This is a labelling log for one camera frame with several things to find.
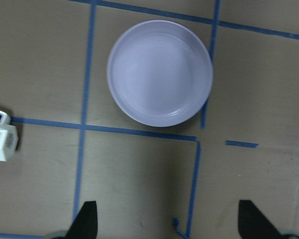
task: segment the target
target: tan floor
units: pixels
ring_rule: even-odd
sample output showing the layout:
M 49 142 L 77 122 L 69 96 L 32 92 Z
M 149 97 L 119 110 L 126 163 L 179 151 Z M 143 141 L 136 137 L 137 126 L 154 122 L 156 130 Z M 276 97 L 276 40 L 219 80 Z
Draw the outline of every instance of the tan floor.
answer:
M 214 14 L 212 0 L 115 2 L 205 18 Z M 219 17 L 299 34 L 299 0 L 291 7 L 288 1 L 269 6 L 223 0 Z M 2 238 L 37 238 L 72 222 L 89 19 L 86 3 L 0 0 L 0 109 L 17 118 L 71 123 L 13 123 L 18 151 L 0 162 Z M 151 19 L 178 22 L 210 46 L 210 24 L 97 6 L 86 123 L 200 141 L 192 239 L 240 238 L 239 199 L 253 200 L 279 229 L 299 232 L 299 40 L 219 26 L 206 129 L 200 128 L 201 113 L 177 126 L 154 128 L 122 113 L 106 82 L 117 38 Z M 226 140 L 259 146 L 227 146 Z M 98 238 L 180 238 L 171 220 L 177 217 L 185 231 L 196 147 L 195 141 L 85 131 L 78 206 L 97 200 Z

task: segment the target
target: white bowl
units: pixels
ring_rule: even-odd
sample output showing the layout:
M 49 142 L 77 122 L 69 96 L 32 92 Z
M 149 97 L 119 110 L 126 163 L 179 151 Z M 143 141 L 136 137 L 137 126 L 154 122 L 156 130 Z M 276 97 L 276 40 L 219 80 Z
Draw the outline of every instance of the white bowl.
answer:
M 127 30 L 115 43 L 107 66 L 117 105 L 136 121 L 172 126 L 194 116 L 213 81 L 208 51 L 186 27 L 153 20 Z

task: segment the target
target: blue tape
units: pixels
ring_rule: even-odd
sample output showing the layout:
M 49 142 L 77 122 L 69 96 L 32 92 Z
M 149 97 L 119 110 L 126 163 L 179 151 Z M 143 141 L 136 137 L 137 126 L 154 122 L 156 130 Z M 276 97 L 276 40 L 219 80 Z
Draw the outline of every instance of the blue tape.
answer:
M 215 8 L 214 8 L 214 19 L 213 19 L 212 31 L 211 31 L 210 47 L 209 47 L 209 55 L 210 55 L 211 61 L 213 61 L 213 59 L 214 59 L 214 51 L 215 51 L 216 36 L 217 36 L 217 26 L 219 23 L 219 11 L 220 11 L 220 0 L 216 0 Z
M 90 2 L 89 0 L 72 0 L 72 1 L 78 1 L 78 2 L 84 2 L 84 3 Z M 171 11 L 162 11 L 162 10 L 156 10 L 153 8 L 148 8 L 148 7 L 134 6 L 134 5 L 122 4 L 122 3 L 111 2 L 111 1 L 98 0 L 96 4 L 99 6 L 106 6 L 106 7 L 122 9 L 122 10 L 172 17 L 172 18 L 176 18 L 176 19 L 201 22 L 201 23 L 205 23 L 205 24 L 212 24 L 212 22 L 213 22 L 213 20 L 209 19 L 209 18 L 190 16 L 190 15 L 171 12 Z
M 37 124 L 37 125 L 43 125 L 43 126 L 62 127 L 62 128 L 74 128 L 74 129 L 81 128 L 81 125 L 77 124 L 77 123 L 65 123 L 65 122 L 58 122 L 58 121 L 41 120 L 41 119 L 27 119 L 27 118 L 19 118 L 19 117 L 11 117 L 11 122 Z
M 209 45 L 209 56 L 211 61 L 214 60 L 214 52 L 215 52 L 215 45 L 216 45 L 216 38 L 217 38 L 217 27 L 219 22 L 219 11 L 220 11 L 220 0 L 215 1 L 215 7 L 214 7 L 214 18 L 212 23 L 212 31 L 211 31 L 211 39 L 210 39 L 210 45 Z M 202 110 L 201 110 L 201 119 L 200 119 L 200 127 L 205 128 L 206 123 L 206 114 L 207 114 L 207 105 L 208 100 L 204 104 Z
M 283 31 L 275 31 L 275 30 L 269 30 L 265 28 L 255 27 L 255 26 L 246 26 L 226 21 L 219 21 L 219 25 L 223 27 L 233 28 L 233 29 L 241 29 L 241 30 L 247 30 L 247 31 L 253 31 L 258 32 L 266 35 L 276 35 L 276 36 L 282 36 L 286 38 L 292 38 L 299 40 L 298 34 L 283 32 Z
M 208 99 L 201 109 L 200 128 L 206 127 L 206 114 L 207 114 Z
M 187 237 L 179 228 L 178 228 L 178 225 L 179 225 L 179 221 L 177 218 L 174 218 L 173 219 L 173 227 L 175 228 L 176 232 L 184 239 L 189 239 L 189 237 Z
M 132 134 L 132 135 L 147 136 L 147 137 L 154 137 L 154 138 L 167 138 L 167 139 L 194 141 L 194 142 L 197 141 L 196 137 L 194 136 L 156 133 L 156 132 L 142 131 L 137 129 L 114 128 L 114 127 L 105 127 L 105 126 L 96 126 L 96 125 L 86 125 L 85 129 L 93 130 L 93 131 L 101 131 L 101 132 Z
M 256 148 L 259 144 L 258 143 L 248 143 L 248 142 L 239 142 L 239 141 L 226 140 L 226 145 L 246 147 L 246 148 Z
M 188 218 L 187 218 L 187 226 L 186 226 L 186 236 L 188 238 L 190 237 L 191 225 L 192 225 L 192 219 L 193 219 L 195 194 L 196 194 L 198 171 L 199 171 L 200 154 L 201 154 L 200 143 L 197 142 L 195 165 L 194 165 L 194 172 L 193 172 L 192 185 L 191 185 L 191 191 L 190 191 Z
M 157 133 L 157 132 L 143 131 L 137 129 L 115 128 L 115 127 L 106 127 L 106 126 L 97 126 L 97 125 L 88 125 L 88 124 L 83 125 L 78 123 L 65 123 L 65 122 L 41 120 L 41 119 L 27 119 L 27 118 L 12 117 L 11 122 L 36 124 L 36 125 L 51 126 L 51 127 L 81 129 L 81 130 L 101 131 L 101 132 L 109 132 L 109 133 L 123 133 L 123 134 L 132 134 L 132 135 L 147 136 L 147 137 L 154 137 L 154 138 L 167 138 L 167 139 L 176 139 L 176 140 L 193 141 L 193 142 L 197 141 L 196 137 L 188 136 L 188 135 Z
M 39 236 L 19 235 L 19 234 L 6 234 L 0 233 L 0 238 L 11 238 L 11 239 L 42 239 Z
M 95 11 L 96 11 L 96 0 L 93 0 L 93 1 L 91 1 L 91 8 L 90 8 L 89 35 L 88 35 L 88 43 L 87 43 L 88 45 L 87 45 L 87 53 L 86 53 L 84 93 L 83 93 L 83 104 L 82 104 L 82 115 L 81 115 L 82 128 L 80 131 L 78 162 L 77 162 L 77 171 L 76 171 L 73 220 L 75 220 L 76 215 L 79 212 L 79 204 L 80 204 L 80 191 L 81 191 L 82 167 L 83 167 L 84 144 L 85 144 L 85 127 L 84 126 L 86 124 L 87 110 L 88 110 L 91 63 L 92 63 L 92 53 L 93 53 Z

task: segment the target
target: plastic container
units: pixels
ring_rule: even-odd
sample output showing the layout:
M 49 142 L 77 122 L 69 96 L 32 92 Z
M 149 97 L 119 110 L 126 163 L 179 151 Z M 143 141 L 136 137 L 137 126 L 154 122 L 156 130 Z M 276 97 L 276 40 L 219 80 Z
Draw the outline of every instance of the plastic container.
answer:
M 117 105 L 136 121 L 172 126 L 194 116 L 208 99 L 213 70 L 204 44 L 186 27 L 164 20 L 127 30 L 108 60 Z

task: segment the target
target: white device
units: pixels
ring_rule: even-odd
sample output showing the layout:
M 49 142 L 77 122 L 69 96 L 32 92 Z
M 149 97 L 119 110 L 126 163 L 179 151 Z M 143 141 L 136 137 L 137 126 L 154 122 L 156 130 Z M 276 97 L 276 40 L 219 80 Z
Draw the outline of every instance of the white device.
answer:
M 8 114 L 0 111 L 0 116 L 0 161 L 7 161 L 15 153 L 18 136 Z

